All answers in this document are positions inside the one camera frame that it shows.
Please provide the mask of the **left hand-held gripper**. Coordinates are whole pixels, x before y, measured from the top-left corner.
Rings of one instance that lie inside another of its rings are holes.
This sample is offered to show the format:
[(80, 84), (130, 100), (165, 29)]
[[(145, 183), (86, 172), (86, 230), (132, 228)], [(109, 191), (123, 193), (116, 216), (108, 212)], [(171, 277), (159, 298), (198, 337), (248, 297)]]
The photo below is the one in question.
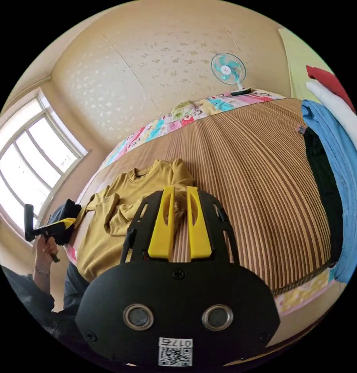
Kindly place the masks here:
[(57, 247), (68, 244), (80, 210), (79, 204), (68, 199), (52, 213), (46, 224), (38, 227), (33, 225), (33, 240), (43, 235), (45, 238), (53, 237)]

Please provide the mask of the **person's left hand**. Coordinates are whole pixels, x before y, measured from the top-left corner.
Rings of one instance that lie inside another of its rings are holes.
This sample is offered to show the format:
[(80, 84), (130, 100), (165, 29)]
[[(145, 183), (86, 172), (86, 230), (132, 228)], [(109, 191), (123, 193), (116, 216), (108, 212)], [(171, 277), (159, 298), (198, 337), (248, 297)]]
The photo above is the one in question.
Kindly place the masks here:
[(58, 247), (53, 237), (45, 238), (38, 236), (35, 240), (35, 261), (41, 264), (51, 265), (52, 262), (58, 262)]

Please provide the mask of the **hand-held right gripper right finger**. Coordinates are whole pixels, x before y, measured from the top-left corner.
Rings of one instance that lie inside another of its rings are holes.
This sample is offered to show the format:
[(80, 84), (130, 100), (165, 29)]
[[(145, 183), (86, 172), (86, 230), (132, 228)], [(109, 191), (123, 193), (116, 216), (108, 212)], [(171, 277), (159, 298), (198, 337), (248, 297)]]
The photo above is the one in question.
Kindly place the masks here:
[(190, 260), (202, 260), (211, 256), (211, 244), (202, 210), (198, 189), (187, 187), (187, 228)]

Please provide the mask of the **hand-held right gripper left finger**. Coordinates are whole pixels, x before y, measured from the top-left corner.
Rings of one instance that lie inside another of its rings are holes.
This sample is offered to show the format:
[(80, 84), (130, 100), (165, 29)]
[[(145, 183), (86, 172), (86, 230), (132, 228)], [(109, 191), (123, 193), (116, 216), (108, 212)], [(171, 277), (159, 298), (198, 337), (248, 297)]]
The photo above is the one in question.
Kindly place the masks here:
[(175, 187), (165, 187), (161, 193), (155, 224), (147, 251), (149, 257), (152, 259), (171, 259), (175, 226), (174, 202)]

